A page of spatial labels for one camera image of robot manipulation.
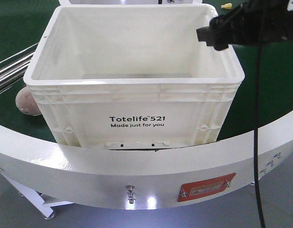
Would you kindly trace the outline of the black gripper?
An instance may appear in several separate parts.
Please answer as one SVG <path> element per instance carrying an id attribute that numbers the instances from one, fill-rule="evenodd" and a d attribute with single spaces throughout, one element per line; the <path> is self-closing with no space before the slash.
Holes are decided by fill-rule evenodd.
<path id="1" fill-rule="evenodd" d="M 288 0 L 249 0 L 196 30 L 198 41 L 215 50 L 228 45 L 293 41 L 293 10 Z"/>

